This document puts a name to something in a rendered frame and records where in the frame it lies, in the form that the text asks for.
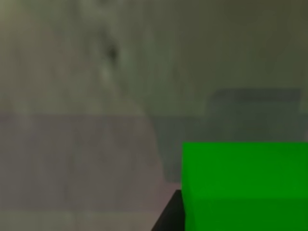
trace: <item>green screen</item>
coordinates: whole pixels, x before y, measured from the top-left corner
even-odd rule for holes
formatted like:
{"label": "green screen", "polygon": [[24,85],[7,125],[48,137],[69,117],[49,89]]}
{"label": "green screen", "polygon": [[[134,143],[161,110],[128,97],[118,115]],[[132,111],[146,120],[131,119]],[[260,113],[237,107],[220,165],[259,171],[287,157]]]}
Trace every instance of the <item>green screen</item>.
{"label": "green screen", "polygon": [[308,143],[184,143],[187,231],[308,231]]}

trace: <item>green box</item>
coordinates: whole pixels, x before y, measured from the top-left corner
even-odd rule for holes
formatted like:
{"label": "green box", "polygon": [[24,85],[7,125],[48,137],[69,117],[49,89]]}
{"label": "green box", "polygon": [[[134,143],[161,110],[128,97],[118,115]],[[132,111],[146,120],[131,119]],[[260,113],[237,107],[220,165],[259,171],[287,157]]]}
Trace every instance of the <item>green box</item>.
{"label": "green box", "polygon": [[186,231],[308,231],[308,143],[184,143]]}

